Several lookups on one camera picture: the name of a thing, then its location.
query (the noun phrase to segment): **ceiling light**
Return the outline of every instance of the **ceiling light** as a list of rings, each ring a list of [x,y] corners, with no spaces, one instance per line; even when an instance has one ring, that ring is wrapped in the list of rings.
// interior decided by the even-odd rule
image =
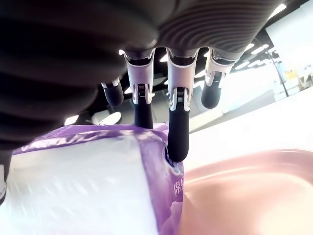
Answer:
[[[256,55],[257,53],[261,52],[262,50],[264,50],[265,48],[268,48],[269,46],[267,44],[264,44],[262,47],[257,48],[256,50],[254,50],[253,52],[251,52],[252,55]]]
[[[256,61],[252,62],[251,64],[249,64],[248,67],[251,68],[251,67],[253,67],[259,63],[260,63],[260,60],[256,60]]]
[[[262,60],[259,65],[262,65],[262,64],[269,64],[269,63],[272,63],[272,60],[269,60],[269,59],[265,59],[265,60]]]
[[[244,66],[246,66],[246,65],[248,65],[248,64],[250,64],[249,61],[243,62],[241,65],[238,65],[235,69],[236,69],[236,70],[242,69]]]
[[[167,62],[167,61],[168,61],[167,54],[164,55],[164,56],[160,59],[160,62]]]
[[[201,86],[202,89],[203,89],[203,85],[204,85],[204,81],[199,81],[199,82],[196,82],[192,87],[193,87],[193,88],[196,88],[196,87],[198,87],[198,86]]]
[[[268,52],[273,52],[275,50],[276,50],[276,48],[273,47],[273,48],[269,49]]]
[[[124,94],[129,94],[129,93],[132,93],[132,92],[133,91],[132,91],[131,87],[129,87],[129,88],[127,88],[126,91],[124,91]]]
[[[270,18],[272,18],[274,15],[278,14],[279,12],[281,12],[282,10],[284,10],[286,8],[286,5],[284,4],[280,4],[274,11],[273,13],[269,16],[268,20]]]
[[[118,124],[118,122],[121,120],[122,114],[120,112],[112,113],[111,115],[107,116],[105,119],[103,119],[99,125],[114,125]]]
[[[199,78],[199,77],[203,77],[205,76],[205,70],[202,70],[201,72],[199,72],[198,74],[195,75],[195,78]]]
[[[75,116],[72,116],[72,117],[69,117],[65,120],[64,122],[64,126],[68,126],[68,125],[72,125],[74,124],[78,119],[78,115],[75,115]]]
[[[245,48],[244,52],[245,52],[246,50],[249,50],[249,49],[253,48],[253,47],[254,47],[254,44],[253,44],[253,43],[250,43],[250,44]]]

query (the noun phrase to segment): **robotic hand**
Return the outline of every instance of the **robotic hand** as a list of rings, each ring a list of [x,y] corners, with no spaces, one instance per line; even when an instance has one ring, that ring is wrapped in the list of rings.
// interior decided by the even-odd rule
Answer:
[[[282,0],[10,0],[0,2],[0,204],[12,151],[87,108],[102,83],[123,101],[128,69],[135,124],[152,128],[156,47],[168,54],[169,157],[188,153],[198,49],[210,48],[202,103],[214,108],[221,82]],[[125,51],[124,58],[118,55]]]

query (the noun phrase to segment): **pink plastic basin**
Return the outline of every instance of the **pink plastic basin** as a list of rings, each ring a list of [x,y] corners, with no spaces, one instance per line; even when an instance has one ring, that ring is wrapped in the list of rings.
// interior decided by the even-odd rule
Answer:
[[[268,151],[186,172],[180,235],[313,235],[313,152]]]

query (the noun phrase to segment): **purple and white packaging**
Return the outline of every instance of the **purple and white packaging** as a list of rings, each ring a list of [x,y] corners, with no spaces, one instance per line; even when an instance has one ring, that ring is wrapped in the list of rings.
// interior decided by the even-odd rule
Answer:
[[[68,126],[15,151],[1,234],[178,235],[183,165],[167,125]]]

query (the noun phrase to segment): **black fingertip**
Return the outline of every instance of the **black fingertip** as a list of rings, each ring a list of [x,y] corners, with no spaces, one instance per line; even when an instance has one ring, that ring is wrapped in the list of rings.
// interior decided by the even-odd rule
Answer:
[[[119,106],[124,101],[123,90],[120,82],[118,82],[116,87],[109,85],[104,88],[104,93],[106,94],[107,101],[111,106]]]
[[[177,163],[182,162],[189,151],[189,111],[183,103],[178,103],[174,111],[170,110],[168,133],[168,155]]]
[[[138,104],[134,104],[135,126],[153,129],[153,118],[151,103],[147,104],[145,99],[139,99]]]
[[[219,88],[219,83],[213,81],[212,85],[209,87],[204,83],[203,91],[201,95],[202,105],[207,109],[215,108],[221,98],[221,88]]]

